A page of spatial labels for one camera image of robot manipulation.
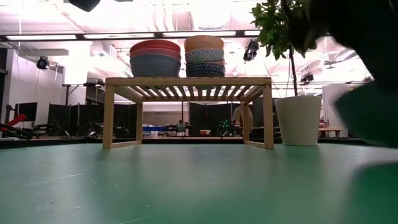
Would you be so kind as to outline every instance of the small plant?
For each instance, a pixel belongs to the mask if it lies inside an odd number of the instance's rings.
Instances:
[[[295,96],[298,93],[294,50],[305,57],[307,49],[317,48],[315,40],[308,39],[311,36],[306,13],[308,5],[309,0],[267,0],[257,3],[251,12],[255,18],[252,23],[261,30],[257,41],[261,47],[266,47],[266,57],[272,52],[276,60],[286,58],[284,54],[289,51]]]

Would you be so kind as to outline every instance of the wooden shelf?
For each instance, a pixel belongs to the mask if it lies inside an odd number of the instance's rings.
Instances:
[[[243,103],[243,125],[250,123],[249,103],[263,95],[265,143],[249,142],[249,126],[243,126],[245,144],[274,148],[272,130],[271,78],[107,78],[104,108],[103,147],[124,147],[142,142],[142,104],[151,101],[240,101]],[[137,103],[137,129],[134,142],[112,143],[114,94]]]

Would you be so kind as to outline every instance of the potted plant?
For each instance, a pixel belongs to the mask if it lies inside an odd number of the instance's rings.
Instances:
[[[308,0],[268,0],[257,3],[251,12],[255,18],[252,23],[261,30],[257,41],[266,47],[266,57],[273,53],[276,60],[287,58],[288,51],[291,62],[295,96],[275,101],[282,142],[287,145],[318,142],[322,100],[318,96],[298,96],[294,64],[295,51],[305,57],[307,49],[317,47],[315,40],[308,39],[314,36],[306,13],[308,4]]]

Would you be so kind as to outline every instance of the stack of bowls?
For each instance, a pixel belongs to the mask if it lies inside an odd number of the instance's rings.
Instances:
[[[147,40],[130,49],[134,77],[178,77],[181,48],[168,40]]]
[[[197,35],[184,42],[187,77],[224,77],[224,42],[218,37]]]

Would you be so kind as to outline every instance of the white plant pot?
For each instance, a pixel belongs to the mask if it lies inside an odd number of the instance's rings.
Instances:
[[[317,145],[321,103],[319,96],[293,96],[275,100],[283,144]]]

